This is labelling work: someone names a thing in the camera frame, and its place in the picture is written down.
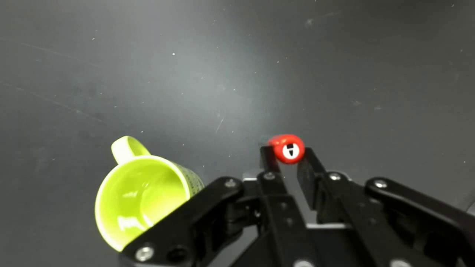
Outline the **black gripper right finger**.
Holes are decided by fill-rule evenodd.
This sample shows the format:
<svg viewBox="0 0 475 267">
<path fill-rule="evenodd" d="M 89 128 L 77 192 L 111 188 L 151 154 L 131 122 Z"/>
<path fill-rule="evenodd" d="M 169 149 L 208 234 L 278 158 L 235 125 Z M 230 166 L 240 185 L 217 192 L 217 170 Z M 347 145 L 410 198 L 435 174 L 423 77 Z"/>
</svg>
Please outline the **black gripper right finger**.
<svg viewBox="0 0 475 267">
<path fill-rule="evenodd" d="M 327 170 L 307 148 L 297 179 L 318 223 L 344 223 L 370 267 L 475 267 L 475 217 L 393 179 L 364 185 Z"/>
</svg>

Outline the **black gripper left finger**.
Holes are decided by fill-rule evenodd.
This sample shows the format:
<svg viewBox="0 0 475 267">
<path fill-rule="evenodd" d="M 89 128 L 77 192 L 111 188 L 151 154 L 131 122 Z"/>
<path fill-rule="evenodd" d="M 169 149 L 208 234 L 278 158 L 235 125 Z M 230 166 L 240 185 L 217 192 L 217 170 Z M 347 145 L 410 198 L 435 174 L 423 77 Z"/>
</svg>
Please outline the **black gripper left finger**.
<svg viewBox="0 0 475 267">
<path fill-rule="evenodd" d="M 232 267 L 318 267 L 295 198 L 286 191 L 272 146 L 260 149 L 252 179 L 223 176 L 129 241 L 119 267 L 208 267 L 245 228 L 257 237 Z"/>
</svg>

